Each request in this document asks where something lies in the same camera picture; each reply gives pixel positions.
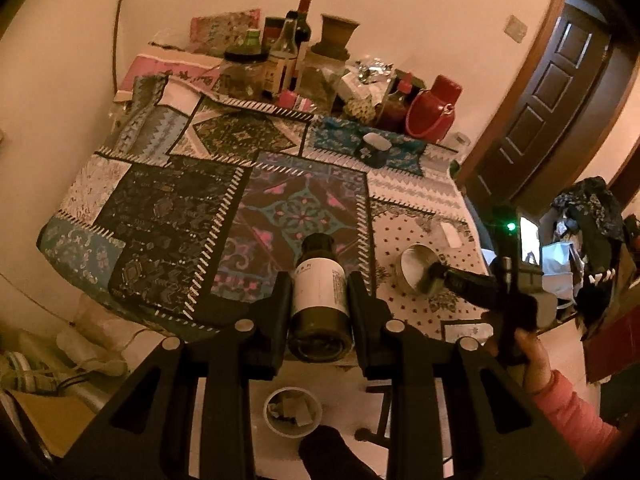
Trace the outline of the pink sleeve forearm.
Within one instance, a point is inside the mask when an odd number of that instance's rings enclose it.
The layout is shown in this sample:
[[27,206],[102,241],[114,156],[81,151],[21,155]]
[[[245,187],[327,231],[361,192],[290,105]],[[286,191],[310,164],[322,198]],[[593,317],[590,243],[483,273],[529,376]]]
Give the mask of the pink sleeve forearm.
[[533,400],[587,470],[600,463],[620,440],[620,430],[605,422],[557,370],[552,370],[550,382]]

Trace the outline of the person's right hand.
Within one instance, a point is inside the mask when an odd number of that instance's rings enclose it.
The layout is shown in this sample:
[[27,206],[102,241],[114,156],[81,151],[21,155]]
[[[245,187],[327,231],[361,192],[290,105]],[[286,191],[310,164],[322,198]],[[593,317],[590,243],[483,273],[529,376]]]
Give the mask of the person's right hand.
[[524,356],[522,386],[529,394],[540,393],[553,379],[553,373],[547,350],[535,333],[521,328],[503,328],[503,320],[495,312],[485,311],[480,318],[488,323],[494,334],[485,342],[485,350],[494,358],[500,359],[500,337],[507,334],[511,337],[509,347],[515,348],[518,356]]

